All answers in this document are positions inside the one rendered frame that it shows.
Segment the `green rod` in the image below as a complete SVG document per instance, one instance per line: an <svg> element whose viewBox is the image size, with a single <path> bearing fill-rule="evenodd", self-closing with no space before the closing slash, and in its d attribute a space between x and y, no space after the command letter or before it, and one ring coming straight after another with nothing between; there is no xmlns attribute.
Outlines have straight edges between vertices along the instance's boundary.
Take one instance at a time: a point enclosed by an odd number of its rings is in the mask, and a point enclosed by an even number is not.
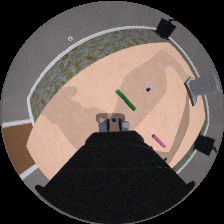
<svg viewBox="0 0 224 224"><path fill-rule="evenodd" d="M136 108L134 107L134 105L126 98L126 96L118 89L116 91L116 93L128 104L128 106L135 111Z"/></svg>

